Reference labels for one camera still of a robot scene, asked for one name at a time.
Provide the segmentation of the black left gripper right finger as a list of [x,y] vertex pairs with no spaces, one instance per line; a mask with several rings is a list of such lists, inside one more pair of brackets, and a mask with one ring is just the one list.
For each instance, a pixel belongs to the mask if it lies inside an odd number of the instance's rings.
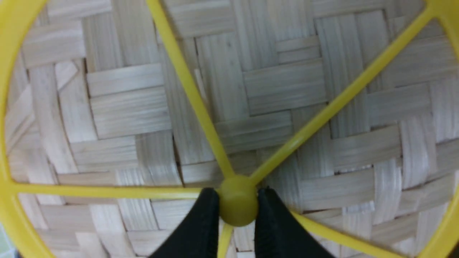
[[293,217],[274,189],[260,189],[258,201],[254,237],[257,258],[333,257]]

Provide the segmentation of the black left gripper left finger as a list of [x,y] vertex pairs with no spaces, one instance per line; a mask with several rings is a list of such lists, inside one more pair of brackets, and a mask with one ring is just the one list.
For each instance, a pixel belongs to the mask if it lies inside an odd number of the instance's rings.
[[185,219],[151,258],[216,258],[219,237],[219,196],[204,188]]

